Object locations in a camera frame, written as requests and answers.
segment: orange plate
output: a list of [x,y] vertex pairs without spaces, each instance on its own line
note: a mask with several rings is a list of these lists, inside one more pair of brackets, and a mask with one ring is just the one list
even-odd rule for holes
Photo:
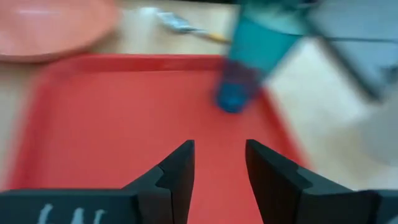
[[44,62],[79,52],[117,18],[113,0],[2,0],[0,60]]
[[299,157],[269,95],[242,114],[214,104],[222,61],[88,55],[50,65],[32,93],[9,187],[120,188],[194,139],[189,223],[260,224],[245,140]]

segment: metal utensil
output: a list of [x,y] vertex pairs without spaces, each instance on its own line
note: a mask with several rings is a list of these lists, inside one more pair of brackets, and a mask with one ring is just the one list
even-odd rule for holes
[[219,34],[209,33],[205,29],[199,29],[191,26],[186,19],[179,17],[172,12],[158,12],[158,17],[162,24],[173,32],[180,34],[194,34],[199,37],[209,39],[215,42],[230,44],[231,41]]

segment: blue cup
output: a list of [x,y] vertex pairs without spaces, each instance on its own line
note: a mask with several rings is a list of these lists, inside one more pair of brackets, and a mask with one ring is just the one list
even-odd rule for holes
[[255,97],[271,71],[307,33],[302,16],[301,8],[282,3],[242,3],[216,96],[223,110],[241,112]]

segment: pink plate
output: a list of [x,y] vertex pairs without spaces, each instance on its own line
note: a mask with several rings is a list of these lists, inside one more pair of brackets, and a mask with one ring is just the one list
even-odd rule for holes
[[112,0],[2,0],[0,60],[44,62],[80,52],[117,20]]

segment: table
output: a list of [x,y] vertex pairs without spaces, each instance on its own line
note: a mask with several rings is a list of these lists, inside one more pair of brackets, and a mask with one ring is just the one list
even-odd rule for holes
[[[156,20],[155,8],[173,11],[193,25],[228,35],[235,6],[199,2],[120,0],[117,31],[94,46],[99,53],[224,54],[224,45],[176,35]],[[43,64],[0,63],[0,184],[19,127],[29,84]],[[398,168],[381,164],[362,150],[358,123],[377,105],[361,97],[344,68],[317,39],[303,39],[266,85],[312,169],[352,189],[397,188]]]

